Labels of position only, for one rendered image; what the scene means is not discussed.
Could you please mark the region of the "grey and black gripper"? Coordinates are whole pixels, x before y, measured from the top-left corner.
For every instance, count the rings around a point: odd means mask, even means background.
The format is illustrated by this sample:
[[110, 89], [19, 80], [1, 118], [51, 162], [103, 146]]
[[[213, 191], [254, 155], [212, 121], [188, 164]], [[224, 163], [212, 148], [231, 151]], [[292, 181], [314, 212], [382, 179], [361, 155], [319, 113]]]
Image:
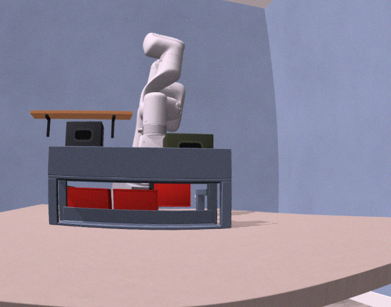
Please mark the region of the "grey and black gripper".
[[[139, 147], [161, 147], [165, 134], [148, 133], [140, 136]], [[154, 190], [154, 184], [149, 184], [149, 189]]]

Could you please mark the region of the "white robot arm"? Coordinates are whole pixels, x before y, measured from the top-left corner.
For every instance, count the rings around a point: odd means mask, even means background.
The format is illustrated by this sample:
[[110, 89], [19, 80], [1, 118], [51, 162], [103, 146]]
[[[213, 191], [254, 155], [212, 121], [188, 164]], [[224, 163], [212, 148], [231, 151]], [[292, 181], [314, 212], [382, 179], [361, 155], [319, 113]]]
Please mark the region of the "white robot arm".
[[132, 147], [139, 147], [142, 134], [176, 132], [185, 100], [184, 85], [176, 83], [181, 75], [185, 44], [176, 38], [149, 33], [143, 49], [146, 56], [158, 60], [152, 64], [148, 83], [141, 93]]

